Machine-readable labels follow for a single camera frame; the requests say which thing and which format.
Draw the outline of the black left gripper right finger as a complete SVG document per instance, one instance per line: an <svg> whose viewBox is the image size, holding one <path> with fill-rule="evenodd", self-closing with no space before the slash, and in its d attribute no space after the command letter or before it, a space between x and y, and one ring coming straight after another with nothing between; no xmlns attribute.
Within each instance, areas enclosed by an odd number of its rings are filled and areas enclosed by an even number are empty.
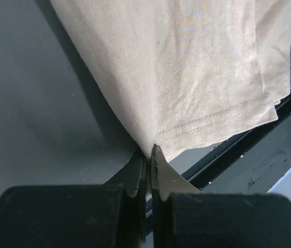
<svg viewBox="0 0 291 248"><path fill-rule="evenodd" d="M169 165L159 145L152 148L150 176L154 247L171 247L174 235L169 196L172 193L198 194L201 191Z"/></svg>

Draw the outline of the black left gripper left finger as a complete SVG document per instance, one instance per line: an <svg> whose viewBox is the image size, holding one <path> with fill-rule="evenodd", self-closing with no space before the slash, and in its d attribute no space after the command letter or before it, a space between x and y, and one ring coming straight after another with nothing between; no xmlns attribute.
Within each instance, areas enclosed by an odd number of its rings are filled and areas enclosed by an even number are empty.
<svg viewBox="0 0 291 248"><path fill-rule="evenodd" d="M118 216L117 243L142 244L146 238L147 159L137 149L129 162L106 185L124 188Z"/></svg>

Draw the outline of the beige t shirt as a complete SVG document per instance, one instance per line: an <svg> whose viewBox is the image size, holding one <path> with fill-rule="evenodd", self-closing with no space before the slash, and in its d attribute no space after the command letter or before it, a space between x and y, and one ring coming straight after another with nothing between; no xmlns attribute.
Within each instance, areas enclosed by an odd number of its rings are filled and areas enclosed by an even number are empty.
<svg viewBox="0 0 291 248"><path fill-rule="evenodd" d="M52 1L119 121L168 161L278 118L291 1Z"/></svg>

